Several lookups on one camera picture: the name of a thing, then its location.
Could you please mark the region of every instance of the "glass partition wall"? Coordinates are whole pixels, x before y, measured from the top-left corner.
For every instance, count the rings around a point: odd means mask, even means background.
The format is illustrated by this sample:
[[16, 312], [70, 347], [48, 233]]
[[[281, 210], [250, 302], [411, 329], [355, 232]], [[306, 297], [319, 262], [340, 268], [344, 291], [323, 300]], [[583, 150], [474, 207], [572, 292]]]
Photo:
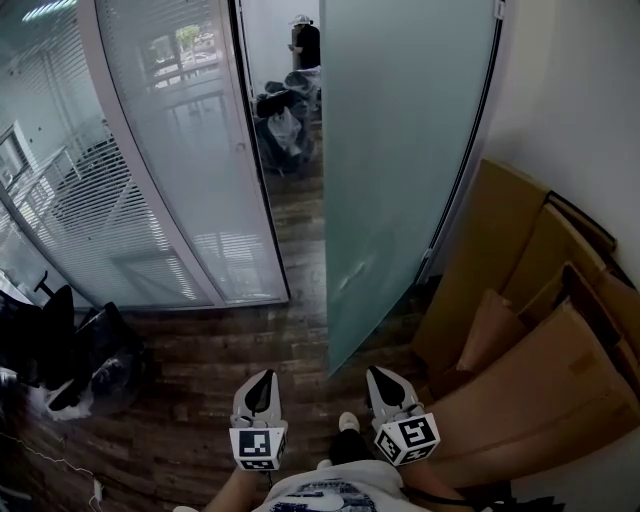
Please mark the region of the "glass partition wall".
[[[47, 271], [80, 307], [287, 300], [250, 146], [237, 136], [221, 13], [207, 6], [2, 5], [0, 281], [42, 303], [34, 289]], [[87, 47], [87, 32], [104, 47]], [[115, 113], [88, 65], [105, 50]], [[119, 133], [117, 115], [131, 132]], [[131, 134], [138, 160], [123, 150]]]

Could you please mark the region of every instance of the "door hinge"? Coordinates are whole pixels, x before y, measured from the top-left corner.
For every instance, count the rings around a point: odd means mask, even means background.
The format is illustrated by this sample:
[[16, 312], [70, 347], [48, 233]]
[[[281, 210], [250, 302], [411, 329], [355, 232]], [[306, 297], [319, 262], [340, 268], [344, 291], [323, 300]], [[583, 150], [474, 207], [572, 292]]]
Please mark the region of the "door hinge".
[[493, 15], [499, 20], [504, 19], [504, 0], [495, 0]]
[[420, 263], [420, 268], [418, 269], [418, 273], [416, 274], [415, 279], [413, 280], [413, 284], [420, 284], [426, 282], [426, 273], [425, 270], [429, 265], [429, 260], [431, 259], [431, 254], [433, 253], [433, 248], [429, 247], [427, 252], [424, 253], [422, 257], [422, 263]]

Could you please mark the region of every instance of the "frosted glass door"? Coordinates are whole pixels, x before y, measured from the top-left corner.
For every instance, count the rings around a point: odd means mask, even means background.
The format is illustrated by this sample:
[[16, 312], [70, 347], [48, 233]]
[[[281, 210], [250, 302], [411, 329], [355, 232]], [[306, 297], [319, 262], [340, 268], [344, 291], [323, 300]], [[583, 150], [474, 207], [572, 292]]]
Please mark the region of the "frosted glass door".
[[464, 159], [494, 0], [323, 0], [329, 359], [337, 369], [419, 270]]
[[222, 5], [96, 0], [118, 99], [198, 261], [227, 304], [284, 301]]

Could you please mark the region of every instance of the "white cable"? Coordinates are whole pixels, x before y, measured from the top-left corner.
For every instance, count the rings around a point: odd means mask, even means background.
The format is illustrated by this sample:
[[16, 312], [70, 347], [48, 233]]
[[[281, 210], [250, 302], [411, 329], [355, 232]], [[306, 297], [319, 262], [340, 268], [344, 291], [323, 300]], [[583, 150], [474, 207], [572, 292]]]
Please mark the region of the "white cable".
[[6, 437], [7, 439], [11, 439], [12, 441], [15, 441], [16, 443], [21, 444], [22, 446], [25, 447], [25, 450], [33, 453], [34, 455], [37, 455], [38, 457], [42, 457], [43, 459], [49, 460], [49, 461], [54, 462], [56, 464], [64, 463], [67, 466], [69, 466], [71, 469], [73, 469], [74, 471], [84, 471], [85, 473], [88, 473], [91, 476], [93, 476], [93, 473], [91, 471], [89, 471], [88, 469], [77, 468], [73, 464], [70, 464], [69, 462], [67, 462], [67, 460], [65, 460], [65, 459], [57, 459], [57, 460], [56, 459], [52, 459], [51, 457], [47, 457], [46, 455], [43, 455], [42, 453], [35, 451], [33, 448], [30, 448], [29, 446], [27, 446], [24, 443], [24, 441], [22, 441], [22, 439], [18, 439], [17, 437], [8, 436], [7, 434], [4, 434], [2, 432], [0, 432], [0, 436]]
[[[51, 462], [53, 462], [53, 463], [55, 463], [55, 464], [61, 464], [61, 463], [64, 463], [64, 464], [66, 464], [67, 466], [69, 466], [71, 469], [73, 469], [74, 471], [77, 471], [77, 472], [84, 471], [85, 473], [88, 473], [89, 475], [91, 475], [91, 476], [93, 477], [94, 481], [95, 481], [95, 476], [94, 476], [94, 474], [93, 474], [91, 471], [89, 471], [88, 469], [84, 469], [84, 468], [77, 468], [77, 467], [75, 467], [73, 464], [71, 464], [70, 462], [68, 462], [66, 459], [52, 459], [51, 457], [47, 457], [46, 455], [44, 455], [44, 454], [42, 454], [42, 453], [40, 453], [40, 452], [37, 452], [37, 451], [35, 451], [33, 448], [31, 448], [31, 447], [27, 446], [27, 445], [25, 444], [25, 442], [24, 442], [22, 439], [18, 439], [17, 437], [11, 437], [11, 436], [8, 436], [7, 434], [5, 434], [5, 433], [3, 433], [3, 432], [0, 432], [0, 436], [2, 436], [2, 437], [6, 437], [7, 439], [10, 439], [11, 441], [15, 441], [16, 443], [21, 444], [22, 446], [24, 446], [25, 450], [27, 450], [27, 451], [29, 451], [29, 452], [33, 453], [34, 455], [37, 455], [38, 457], [42, 457], [42, 458], [43, 458], [43, 459], [45, 459], [45, 460], [51, 461]], [[98, 504], [98, 510], [99, 510], [100, 512], [102, 512], [102, 507], [100, 506], [100, 502], [99, 502], [99, 501], [97, 501], [97, 499], [96, 499], [95, 491], [94, 491], [93, 496], [92, 496], [92, 497], [91, 497], [91, 499], [89, 500], [89, 506], [91, 507], [91, 510], [93, 510], [93, 512], [96, 512], [96, 509], [95, 509], [95, 508], [93, 508], [93, 503], [92, 503], [92, 502], [93, 502], [93, 500], [96, 500], [96, 502], [97, 502], [97, 504]]]

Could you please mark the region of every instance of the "wooden floor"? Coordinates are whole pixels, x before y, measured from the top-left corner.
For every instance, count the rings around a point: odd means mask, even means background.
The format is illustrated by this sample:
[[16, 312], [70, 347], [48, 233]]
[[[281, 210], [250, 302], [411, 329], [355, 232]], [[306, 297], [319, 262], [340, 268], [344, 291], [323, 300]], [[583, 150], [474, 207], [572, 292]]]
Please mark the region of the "wooden floor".
[[[369, 424], [368, 365], [381, 364], [416, 385], [424, 383], [423, 369], [408, 347], [429, 301], [430, 294], [420, 289], [400, 301], [343, 369], [326, 377], [321, 159], [316, 157], [300, 177], [269, 176], [267, 185], [291, 289], [289, 304], [128, 315], [145, 338], [152, 364], [138, 400], [125, 413], [52, 422], [7, 407], [9, 433], [97, 476], [106, 489], [104, 512], [202, 508], [235, 467], [228, 435], [233, 395], [263, 369], [278, 372], [289, 422], [289, 445], [276, 479], [314, 468], [326, 457], [343, 410]], [[34, 510], [89, 510], [90, 476], [2, 439], [0, 453], [5, 473], [0, 483], [32, 493]]]

